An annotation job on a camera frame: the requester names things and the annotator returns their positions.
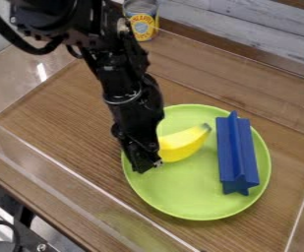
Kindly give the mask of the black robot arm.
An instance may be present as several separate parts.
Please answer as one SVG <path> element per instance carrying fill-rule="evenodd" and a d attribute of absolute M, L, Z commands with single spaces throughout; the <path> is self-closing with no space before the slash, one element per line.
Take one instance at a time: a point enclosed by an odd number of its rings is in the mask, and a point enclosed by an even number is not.
<path fill-rule="evenodd" d="M 7 0 L 11 23 L 18 31 L 44 42 L 36 48 L 15 38 L 32 55 L 51 52 L 60 44 L 82 58 L 103 89 L 114 117 L 113 134 L 131 169 L 143 173 L 162 164 L 157 127 L 163 119 L 163 99 L 154 78 L 146 73 L 147 52 L 133 34 L 129 19 L 110 0 Z"/>

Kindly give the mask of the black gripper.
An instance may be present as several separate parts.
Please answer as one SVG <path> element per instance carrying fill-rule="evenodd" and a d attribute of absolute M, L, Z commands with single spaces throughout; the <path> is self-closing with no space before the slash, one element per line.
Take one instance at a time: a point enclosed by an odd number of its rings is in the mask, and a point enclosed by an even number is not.
<path fill-rule="evenodd" d="M 159 86 L 149 74 L 139 80 L 103 77 L 102 86 L 103 99 L 114 117 L 111 134 L 121 146 L 127 147 L 131 169 L 145 173 L 162 164 L 157 154 L 157 126 L 165 116 Z"/>

